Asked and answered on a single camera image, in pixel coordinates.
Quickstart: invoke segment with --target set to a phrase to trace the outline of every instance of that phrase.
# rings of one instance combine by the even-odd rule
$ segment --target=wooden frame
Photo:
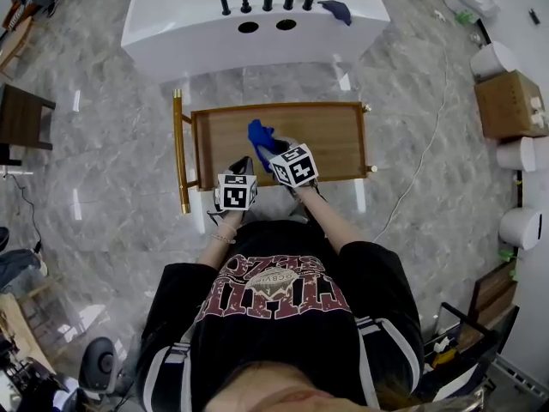
[[[302,142],[300,137],[311,138],[312,143],[307,142],[307,139],[304,140],[309,146],[314,147],[316,144],[320,148],[316,152],[320,154],[319,160],[315,157],[321,172],[319,181],[365,179],[369,172],[376,171],[375,167],[369,167],[366,163],[364,114],[369,111],[370,108],[363,106],[360,102],[305,102],[201,110],[192,112],[188,118],[183,115],[182,91],[174,90],[174,141],[182,212],[184,214],[190,212],[189,188],[196,186],[199,191],[211,191],[215,188],[215,174],[222,171],[220,158],[223,163],[226,163],[226,159],[233,161],[231,158],[233,157],[235,161],[238,159],[236,155],[238,157],[245,155],[245,152],[242,152],[241,142],[245,139],[246,128],[241,125],[244,121],[247,124],[256,117],[261,117],[262,120],[267,118],[267,122],[270,117],[271,124],[273,121],[278,121],[283,127],[286,126],[286,129],[297,130],[302,135],[296,136],[300,142]],[[307,127],[311,127],[311,121],[317,131],[305,133],[304,130],[310,129]],[[185,167],[184,122],[190,125],[194,145],[196,180],[191,182],[187,179]],[[210,123],[215,125],[212,127],[215,130],[210,129]],[[294,137],[294,134],[286,134],[286,136]],[[351,160],[352,163],[346,164],[347,160]],[[340,169],[347,172],[340,175]],[[257,175],[259,186],[276,185],[269,174],[259,172]]]

